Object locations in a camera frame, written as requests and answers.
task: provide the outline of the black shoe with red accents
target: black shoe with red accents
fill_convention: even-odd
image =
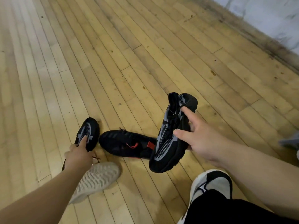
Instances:
[[[149,159],[155,147],[156,138],[126,130],[107,131],[100,135],[103,149],[115,156]]]
[[[87,136],[86,141],[86,150],[92,151],[95,146],[97,145],[99,135],[100,135],[100,127],[97,121],[94,118],[88,117],[84,123],[82,124],[81,128],[79,129],[77,133],[77,137],[75,140],[75,144],[79,145],[80,141],[84,136]]]
[[[173,130],[190,131],[189,120],[181,111],[181,107],[186,106],[195,112],[198,104],[197,99],[187,93],[181,95],[170,93],[168,101],[169,106],[166,109],[156,146],[149,162],[150,170],[156,173],[172,169],[185,154],[188,144],[174,136]]]

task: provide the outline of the white wall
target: white wall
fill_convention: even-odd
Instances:
[[[299,55],[299,0],[214,0]]]

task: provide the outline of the sneaker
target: sneaker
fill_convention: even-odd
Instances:
[[[150,158],[156,140],[126,130],[107,131],[99,137],[101,147],[112,155],[144,159]]]
[[[233,194],[233,184],[230,176],[224,171],[218,169],[211,169],[206,172],[201,173],[193,181],[190,191],[190,204],[199,196],[203,195],[210,189],[217,190],[222,193],[226,199],[232,199]],[[178,224],[184,224],[185,218],[187,216],[188,210],[185,215],[181,217]]]
[[[84,174],[69,204],[80,203],[89,195],[103,191],[117,180],[119,167],[113,162],[97,163]]]
[[[87,136],[86,150],[89,152],[89,151],[92,151],[95,148],[95,146],[97,145],[97,141],[98,141],[99,135],[100,135],[99,124],[97,123],[97,121],[94,118],[88,117],[84,121],[84,123],[82,124],[81,128],[79,129],[79,131],[77,133],[75,144],[79,145],[82,138],[85,135]],[[64,164],[65,164],[65,161],[63,163],[61,171],[64,170]]]
[[[182,106],[195,112],[197,99],[190,94],[170,93],[169,106],[166,109],[164,120],[160,128],[154,152],[151,155],[149,167],[156,173],[172,169],[185,154],[188,144],[173,135],[174,129],[190,131],[189,120],[181,111]]]

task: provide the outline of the pant leg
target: pant leg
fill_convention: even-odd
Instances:
[[[228,200],[216,190],[196,198],[188,209],[185,224],[191,223],[299,223],[280,217],[245,200]]]

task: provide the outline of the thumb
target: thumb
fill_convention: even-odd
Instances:
[[[177,138],[179,138],[179,139],[181,139],[181,140],[187,142],[188,144],[190,144],[190,145],[192,144],[192,141],[193,141],[193,134],[194,134],[194,133],[189,132],[189,131],[183,131],[183,130],[174,130],[174,131],[173,131],[173,134],[174,134]]]
[[[85,136],[81,139],[81,141],[80,141],[80,143],[79,143],[79,146],[80,146],[80,147],[83,147],[83,148],[86,148],[86,141],[87,141],[87,136],[85,135]]]

